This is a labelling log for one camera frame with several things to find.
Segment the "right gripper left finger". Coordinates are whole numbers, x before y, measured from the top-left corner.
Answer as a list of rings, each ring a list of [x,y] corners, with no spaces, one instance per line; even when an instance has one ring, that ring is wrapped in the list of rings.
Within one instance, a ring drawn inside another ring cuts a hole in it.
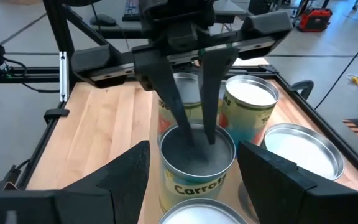
[[[149,179],[141,141],[59,190],[0,190],[0,223],[137,223]]]

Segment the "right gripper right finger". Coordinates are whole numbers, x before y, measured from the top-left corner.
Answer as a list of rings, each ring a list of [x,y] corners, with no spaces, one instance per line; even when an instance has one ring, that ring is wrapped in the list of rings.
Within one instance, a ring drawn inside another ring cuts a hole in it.
[[[237,161],[260,223],[358,223],[358,191],[249,142]]]

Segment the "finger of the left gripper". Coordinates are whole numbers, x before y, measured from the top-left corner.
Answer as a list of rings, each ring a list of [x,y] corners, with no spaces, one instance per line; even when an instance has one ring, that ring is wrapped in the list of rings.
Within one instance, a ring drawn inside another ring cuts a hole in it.
[[[198,75],[198,84],[204,132],[209,144],[214,144],[216,139],[215,129],[221,80],[232,67],[237,56],[238,50],[234,47],[202,50],[200,53],[201,71]]]
[[[194,146],[191,127],[176,86],[170,62],[159,50],[134,52],[135,74],[147,91],[155,90],[172,112],[186,143]]]

